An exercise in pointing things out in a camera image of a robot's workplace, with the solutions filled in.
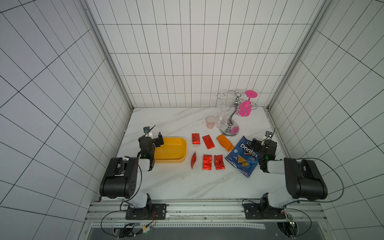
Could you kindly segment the yellow plastic storage box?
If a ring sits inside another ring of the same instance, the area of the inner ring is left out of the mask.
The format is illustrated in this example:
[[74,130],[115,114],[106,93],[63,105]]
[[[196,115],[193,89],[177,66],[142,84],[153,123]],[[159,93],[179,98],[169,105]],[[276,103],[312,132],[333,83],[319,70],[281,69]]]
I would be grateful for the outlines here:
[[183,138],[164,138],[164,144],[155,150],[156,164],[182,163],[187,156],[187,141]]

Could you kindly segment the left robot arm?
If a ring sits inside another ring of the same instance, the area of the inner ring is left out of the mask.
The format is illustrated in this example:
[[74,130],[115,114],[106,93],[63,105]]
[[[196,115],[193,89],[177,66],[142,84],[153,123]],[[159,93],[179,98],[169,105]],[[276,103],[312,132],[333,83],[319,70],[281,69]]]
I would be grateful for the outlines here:
[[166,204],[154,204],[149,194],[140,190],[143,172],[150,172],[155,165],[155,150],[164,144],[161,133],[152,138],[145,133],[139,138],[140,151],[136,157],[112,158],[100,185],[101,197],[123,198],[121,211],[126,220],[164,220]]

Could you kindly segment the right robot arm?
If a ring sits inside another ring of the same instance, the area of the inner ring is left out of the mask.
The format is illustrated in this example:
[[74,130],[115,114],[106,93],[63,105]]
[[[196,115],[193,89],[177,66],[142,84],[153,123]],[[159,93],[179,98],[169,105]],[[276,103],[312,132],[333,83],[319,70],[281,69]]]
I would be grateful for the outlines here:
[[253,139],[251,150],[260,153],[259,167],[264,173],[285,176],[285,185],[272,193],[265,193],[259,203],[242,204],[248,220],[285,219],[285,206],[300,201],[314,202],[328,196],[327,186],[313,160],[284,158],[276,160],[277,143]]

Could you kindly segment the red tea bag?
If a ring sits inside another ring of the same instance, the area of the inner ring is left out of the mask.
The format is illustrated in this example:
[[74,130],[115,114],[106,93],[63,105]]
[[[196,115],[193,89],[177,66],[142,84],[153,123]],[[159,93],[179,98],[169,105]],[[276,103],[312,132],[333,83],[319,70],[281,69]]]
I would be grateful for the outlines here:
[[192,155],[192,158],[191,158],[191,169],[194,168],[196,160],[197,160],[197,154],[196,154],[196,152],[194,152],[194,154]]
[[200,134],[198,134],[198,133],[192,134],[192,143],[193,143],[193,145],[200,145],[201,144]]
[[222,155],[215,155],[214,160],[215,160],[216,170],[224,170],[225,169],[225,164],[224,164],[224,160],[223,160]]
[[212,155],[203,156],[203,170],[207,170],[207,171],[212,170]]
[[213,149],[215,147],[215,144],[210,135],[203,136],[203,141],[208,150]]

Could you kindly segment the orange tea bag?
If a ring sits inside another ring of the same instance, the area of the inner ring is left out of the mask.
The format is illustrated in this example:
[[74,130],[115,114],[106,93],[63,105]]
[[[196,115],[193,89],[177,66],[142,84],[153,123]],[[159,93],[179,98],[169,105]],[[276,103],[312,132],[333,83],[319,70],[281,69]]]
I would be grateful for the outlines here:
[[227,152],[231,152],[235,148],[225,135],[219,135],[217,140]]

